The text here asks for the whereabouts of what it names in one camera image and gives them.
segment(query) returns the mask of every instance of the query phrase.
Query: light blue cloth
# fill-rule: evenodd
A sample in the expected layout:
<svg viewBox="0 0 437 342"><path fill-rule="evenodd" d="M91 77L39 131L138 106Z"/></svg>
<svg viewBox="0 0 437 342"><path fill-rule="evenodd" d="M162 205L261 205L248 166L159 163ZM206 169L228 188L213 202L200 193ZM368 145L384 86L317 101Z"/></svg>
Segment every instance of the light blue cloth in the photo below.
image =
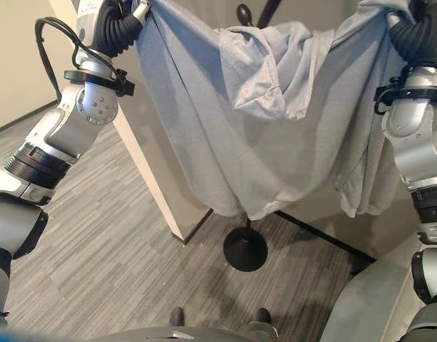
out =
<svg viewBox="0 0 437 342"><path fill-rule="evenodd" d="M373 96L403 66L384 14L408 13L407 0L363 1L313 33L298 22L212 30L174 1L151 4L140 65L199 200L260 219L333 182L351 217L390 205L399 173Z"/></svg>

